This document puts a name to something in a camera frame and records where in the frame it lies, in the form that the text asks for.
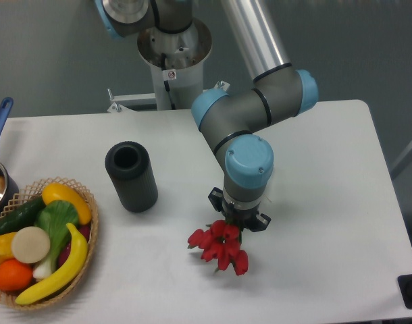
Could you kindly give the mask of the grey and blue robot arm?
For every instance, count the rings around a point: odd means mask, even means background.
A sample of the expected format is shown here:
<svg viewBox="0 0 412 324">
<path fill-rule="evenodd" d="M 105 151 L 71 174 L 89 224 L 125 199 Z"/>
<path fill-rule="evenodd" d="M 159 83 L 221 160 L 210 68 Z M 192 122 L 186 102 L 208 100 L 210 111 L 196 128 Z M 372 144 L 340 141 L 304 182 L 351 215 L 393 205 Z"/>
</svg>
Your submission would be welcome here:
<svg viewBox="0 0 412 324">
<path fill-rule="evenodd" d="M 221 86 L 203 88 L 212 39 L 193 16 L 191 1 L 97 1 L 95 6 L 110 35 L 137 35 L 157 108 L 190 109 L 224 173 L 223 188 L 209 194 L 214 209 L 252 232 L 265 230 L 270 219 L 259 205 L 274 154 L 257 132 L 306 112 L 319 98 L 311 74 L 293 68 L 265 2 L 222 3 L 254 84 L 234 96 Z"/>
</svg>

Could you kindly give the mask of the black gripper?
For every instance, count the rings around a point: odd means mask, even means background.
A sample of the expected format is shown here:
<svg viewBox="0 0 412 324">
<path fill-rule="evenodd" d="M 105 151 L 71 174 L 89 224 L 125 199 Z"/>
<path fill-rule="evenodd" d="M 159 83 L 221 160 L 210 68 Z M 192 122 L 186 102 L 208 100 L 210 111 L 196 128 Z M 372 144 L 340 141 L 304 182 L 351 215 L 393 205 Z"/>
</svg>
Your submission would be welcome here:
<svg viewBox="0 0 412 324">
<path fill-rule="evenodd" d="M 214 187 L 208 195 L 213 208 L 221 213 L 226 221 L 235 223 L 241 230 L 262 232 L 267 229 L 271 218 L 259 212 L 261 199 L 243 202 L 231 197 L 225 189 Z"/>
</svg>

